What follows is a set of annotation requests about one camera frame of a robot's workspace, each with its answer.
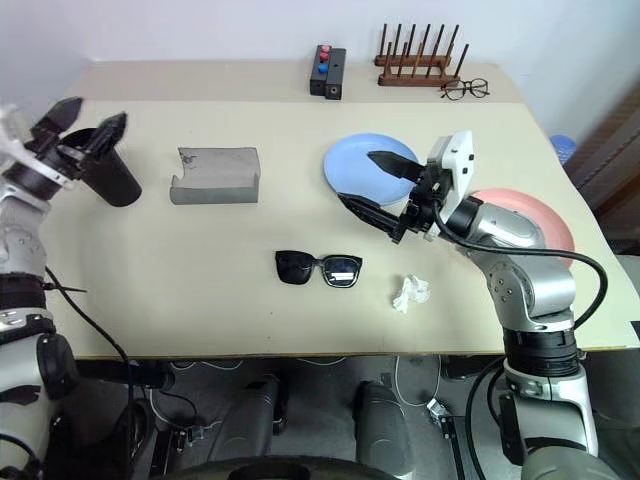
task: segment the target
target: black cup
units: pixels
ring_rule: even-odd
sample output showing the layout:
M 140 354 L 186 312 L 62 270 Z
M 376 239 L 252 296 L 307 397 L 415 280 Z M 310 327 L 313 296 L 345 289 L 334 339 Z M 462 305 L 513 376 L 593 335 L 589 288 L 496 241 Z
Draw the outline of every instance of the black cup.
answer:
M 64 137 L 60 143 L 82 150 L 95 130 L 95 128 L 78 130 Z M 96 158 L 83 173 L 82 180 L 114 207 L 131 205 L 142 193 L 140 184 L 115 148 L 111 148 L 106 154 Z

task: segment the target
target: eyeglasses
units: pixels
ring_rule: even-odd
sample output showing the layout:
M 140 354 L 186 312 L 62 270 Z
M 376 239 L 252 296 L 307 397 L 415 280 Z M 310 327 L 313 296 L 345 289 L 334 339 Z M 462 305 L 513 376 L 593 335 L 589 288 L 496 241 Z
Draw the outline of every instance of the eyeglasses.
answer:
M 362 259 L 351 255 L 329 255 L 321 259 L 305 252 L 280 250 L 276 252 L 276 267 L 280 280 L 293 285 L 309 281 L 314 267 L 322 268 L 324 281 L 332 287 L 355 285 L 362 267 Z
M 484 78 L 474 78 L 470 82 L 454 80 L 445 83 L 440 90 L 444 92 L 440 98 L 447 97 L 449 100 L 460 100 L 467 91 L 476 98 L 482 98 L 489 95 L 489 83 Z

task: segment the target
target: pink plate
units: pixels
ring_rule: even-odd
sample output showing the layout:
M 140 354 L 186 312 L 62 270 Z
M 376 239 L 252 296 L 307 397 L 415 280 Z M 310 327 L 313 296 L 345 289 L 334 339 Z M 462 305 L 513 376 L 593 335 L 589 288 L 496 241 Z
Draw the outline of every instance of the pink plate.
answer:
M 493 203 L 499 207 L 520 212 L 536 222 L 547 243 L 547 248 L 575 251 L 573 236 L 564 220 L 551 207 L 535 197 L 509 188 L 491 188 L 472 194 L 483 202 Z M 561 258 L 566 265 L 572 260 Z

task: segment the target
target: blue plate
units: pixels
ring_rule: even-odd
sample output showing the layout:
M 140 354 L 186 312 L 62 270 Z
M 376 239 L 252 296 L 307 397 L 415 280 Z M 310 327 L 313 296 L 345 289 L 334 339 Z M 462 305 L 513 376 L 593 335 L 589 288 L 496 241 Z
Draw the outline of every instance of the blue plate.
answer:
M 381 170 L 367 157 L 373 150 L 388 150 L 418 163 L 404 143 L 378 133 L 343 138 L 324 157 L 324 175 L 337 193 L 350 193 L 389 205 L 409 195 L 414 183 Z

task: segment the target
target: control box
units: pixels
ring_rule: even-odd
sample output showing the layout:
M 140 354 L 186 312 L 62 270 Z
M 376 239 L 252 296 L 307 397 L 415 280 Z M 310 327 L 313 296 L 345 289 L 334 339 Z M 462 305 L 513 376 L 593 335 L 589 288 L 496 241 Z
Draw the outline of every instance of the control box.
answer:
M 342 98 L 342 80 L 347 51 L 331 45 L 318 45 L 309 77 L 309 93 L 328 100 Z

